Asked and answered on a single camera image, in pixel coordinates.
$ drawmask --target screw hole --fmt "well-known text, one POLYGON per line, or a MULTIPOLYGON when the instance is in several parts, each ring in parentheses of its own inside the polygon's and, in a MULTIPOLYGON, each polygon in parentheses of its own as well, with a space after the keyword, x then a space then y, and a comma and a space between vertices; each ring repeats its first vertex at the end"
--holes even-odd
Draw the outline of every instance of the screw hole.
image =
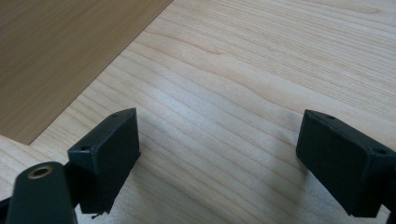
POLYGON ((376 153, 379 153, 379 154, 382 154, 382 155, 387 154, 387 151, 386 151, 386 150, 380 149, 380 148, 375 148, 374 151, 375 151, 376 153))
POLYGON ((40 166, 35 168, 33 171, 31 171, 27 177, 29 179, 38 179, 46 175, 49 175, 51 172, 52 172, 52 167, 40 166))
POLYGON ((80 149, 81 149, 81 151, 87 151, 87 150, 91 149, 91 146, 83 146, 80 149))

